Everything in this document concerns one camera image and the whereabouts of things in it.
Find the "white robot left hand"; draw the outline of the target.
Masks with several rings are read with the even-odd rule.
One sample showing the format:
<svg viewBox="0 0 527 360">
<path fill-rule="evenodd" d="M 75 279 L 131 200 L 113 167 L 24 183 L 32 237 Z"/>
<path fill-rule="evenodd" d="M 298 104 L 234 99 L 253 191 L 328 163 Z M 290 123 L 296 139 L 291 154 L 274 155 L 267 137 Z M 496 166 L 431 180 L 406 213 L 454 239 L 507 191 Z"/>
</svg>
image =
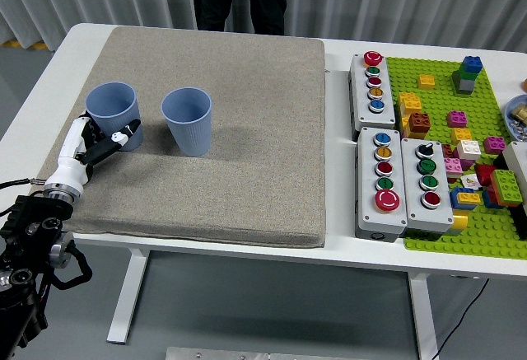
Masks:
<svg viewBox="0 0 527 360">
<path fill-rule="evenodd" d="M 57 170 L 44 184 L 44 196 L 74 203 L 83 195 L 92 168 L 121 150 L 138 131 L 140 119 L 133 119 L 121 129 L 96 141 L 98 126 L 89 114 L 76 118 L 68 130 L 58 156 Z"/>
</svg>

